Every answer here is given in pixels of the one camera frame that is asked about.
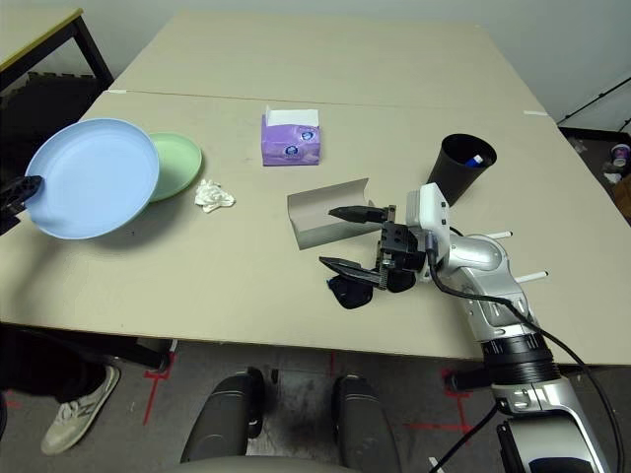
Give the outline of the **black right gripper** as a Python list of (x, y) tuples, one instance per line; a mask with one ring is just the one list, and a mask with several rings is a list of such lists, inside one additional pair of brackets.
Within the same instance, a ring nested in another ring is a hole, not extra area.
[(404, 292), (417, 283), (417, 273), (423, 268), (425, 252), (418, 249), (418, 239), (407, 226), (396, 223), (395, 206), (341, 206), (328, 211), (328, 215), (345, 222), (381, 224), (378, 241), (376, 270), (342, 258), (321, 256), (319, 261), (351, 281), (378, 287), (390, 292)]

